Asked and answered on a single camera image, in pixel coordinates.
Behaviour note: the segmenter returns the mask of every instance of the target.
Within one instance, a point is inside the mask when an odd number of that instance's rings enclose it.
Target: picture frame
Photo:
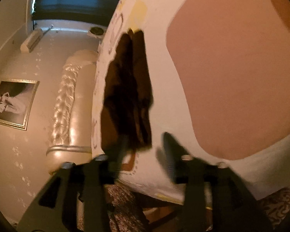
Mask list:
[[[6,79],[0,82],[0,124],[27,130],[39,81]]]

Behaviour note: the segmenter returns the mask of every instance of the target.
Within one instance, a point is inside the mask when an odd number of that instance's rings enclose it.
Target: cream leather headboard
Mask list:
[[[77,51],[63,66],[53,127],[47,150],[50,174],[63,162],[75,164],[91,160],[91,108],[98,54]]]

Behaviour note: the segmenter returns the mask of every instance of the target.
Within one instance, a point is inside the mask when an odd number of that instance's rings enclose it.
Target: bride in photograph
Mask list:
[[[25,104],[15,97],[11,97],[8,92],[0,95],[0,112],[3,111],[11,112],[15,114],[25,113],[26,106]]]

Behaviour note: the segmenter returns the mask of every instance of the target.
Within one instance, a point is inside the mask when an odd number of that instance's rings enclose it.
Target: blue window shade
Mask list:
[[[59,19],[108,26],[119,0],[36,0],[33,20]]]

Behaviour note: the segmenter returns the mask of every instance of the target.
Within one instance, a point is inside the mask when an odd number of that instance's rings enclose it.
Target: black and white photograph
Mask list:
[[[39,82],[10,79],[0,83],[0,124],[26,130]]]

